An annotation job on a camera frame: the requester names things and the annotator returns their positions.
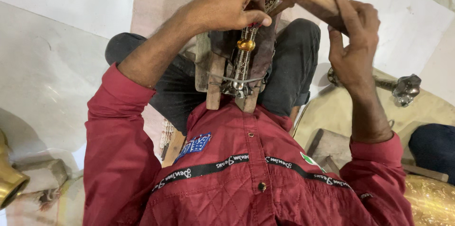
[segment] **fingernail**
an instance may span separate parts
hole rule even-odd
[[[270,21],[269,18],[264,18],[264,20],[262,21],[261,24],[264,26],[270,26],[270,24],[272,24],[272,22]]]

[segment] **shirt sleeve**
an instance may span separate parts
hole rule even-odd
[[[351,140],[352,161],[340,176],[358,195],[378,225],[414,225],[411,204],[405,199],[405,172],[401,166],[400,137],[367,144]]]
[[[123,76],[113,64],[88,101],[84,225],[139,220],[161,169],[141,116],[155,93]]]

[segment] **shirt cuff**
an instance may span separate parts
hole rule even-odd
[[[400,137],[394,132],[394,136],[381,143],[360,143],[350,142],[352,159],[361,159],[386,164],[394,167],[401,167],[401,156],[403,147]]]
[[[104,88],[117,99],[129,104],[144,104],[149,102],[155,89],[149,89],[125,77],[113,63],[102,77]]]

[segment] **blue patch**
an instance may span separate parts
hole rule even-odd
[[[196,136],[191,141],[189,141],[178,157],[175,159],[174,163],[177,162],[181,157],[185,156],[186,154],[193,153],[193,152],[199,152],[202,151],[207,144],[208,141],[212,138],[212,132],[209,132],[208,134],[202,134],[200,136]]]

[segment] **metal vase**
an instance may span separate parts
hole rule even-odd
[[[265,1],[265,13],[270,13],[275,9],[280,0]],[[249,73],[249,64],[251,52],[256,47],[254,38],[260,26],[251,24],[242,30],[242,37],[237,42],[238,53],[234,61],[233,70],[229,78],[244,81],[247,80]],[[252,94],[252,90],[248,83],[224,80],[220,86],[221,92],[224,94],[235,95],[239,98],[245,98]]]

